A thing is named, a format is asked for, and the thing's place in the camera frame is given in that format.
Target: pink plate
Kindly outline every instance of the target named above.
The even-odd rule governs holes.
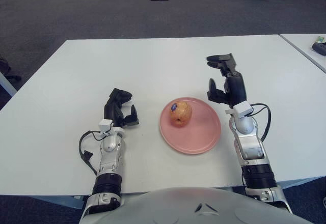
[[[170,109],[178,100],[186,101],[193,108],[189,123],[176,127],[170,119]],[[201,154],[215,146],[220,139],[221,123],[215,110],[197,98],[178,98],[163,109],[159,128],[165,141],[177,151],[185,154]]]

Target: dark blue carpet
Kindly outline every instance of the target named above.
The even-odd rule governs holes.
[[[71,224],[78,223],[82,213],[30,197],[0,196],[1,224]]]

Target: chair leg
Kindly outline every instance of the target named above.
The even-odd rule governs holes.
[[[21,76],[19,76],[19,75],[6,75],[5,78],[6,79],[15,79],[16,81],[21,80]]]

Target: silver arm segment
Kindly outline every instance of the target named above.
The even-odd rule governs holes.
[[[229,126],[235,137],[235,151],[247,183],[246,195],[292,213],[269,166],[268,156],[258,137],[257,121],[244,115],[250,112],[249,106],[248,102],[244,101],[240,106],[235,105],[234,109],[227,110],[231,115]]]

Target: black cable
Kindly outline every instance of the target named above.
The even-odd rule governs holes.
[[[263,109],[265,109],[265,108],[267,108],[267,107],[262,108],[260,111],[254,113],[254,114],[250,114],[250,115],[248,115],[248,117],[250,117],[250,116],[255,116],[256,114],[260,113],[260,112],[261,112]]]
[[[111,123],[110,125],[110,129],[107,130],[105,133],[108,133],[111,129],[112,129],[112,125],[113,125],[113,122]],[[97,171],[94,169],[94,167],[91,165],[91,163],[89,162],[90,158],[92,157],[92,153],[88,152],[88,151],[84,151],[84,153],[82,152],[81,150],[81,146],[82,146],[82,141],[84,140],[84,138],[86,136],[88,136],[89,134],[92,134],[94,139],[97,140],[97,141],[102,141],[104,138],[106,138],[107,136],[109,135],[106,135],[100,139],[96,138],[95,134],[94,133],[101,133],[100,131],[87,131],[85,132],[81,138],[79,139],[79,154],[80,154],[80,157],[81,159],[83,160],[83,162],[85,162],[86,165],[88,165],[89,168],[91,168],[91,170],[94,172],[95,175],[97,175]]]
[[[262,111],[263,109],[265,109],[265,108],[267,108],[267,111],[268,111],[268,120],[267,120],[267,125],[266,125],[266,128],[265,128],[264,134],[263,134],[263,136],[261,137],[261,141],[263,142],[263,141],[265,140],[265,138],[267,137],[267,134],[268,134],[268,131],[269,131],[269,128],[270,128],[271,112],[270,112],[269,107],[268,107],[266,104],[264,104],[264,103],[253,103],[253,104],[250,104],[251,107],[252,107],[252,106],[256,106],[256,105],[262,105],[262,106],[264,106],[264,108],[262,108],[260,111],[254,113],[254,114],[250,114],[250,115],[248,115],[248,117],[250,117],[250,116],[254,116],[254,115],[258,114],[259,112],[261,112],[261,111]]]
[[[241,180],[242,180],[242,185],[243,185],[243,187],[244,187],[244,194],[247,196],[247,193],[246,193],[246,186],[244,185],[245,183],[244,183],[244,181],[243,181],[243,172],[242,172],[242,174],[241,174]]]
[[[83,160],[83,162],[85,162],[86,165],[88,165],[89,168],[91,168],[91,170],[94,172],[95,175],[97,175],[97,171],[93,168],[93,166],[91,165],[91,163],[88,161],[89,159],[86,159],[86,156],[82,153],[82,150],[81,150],[81,145],[82,145],[82,141],[83,139],[88,136],[90,133],[92,133],[92,131],[87,131],[85,132],[81,138],[79,139],[79,154],[80,154],[80,157],[81,159]]]

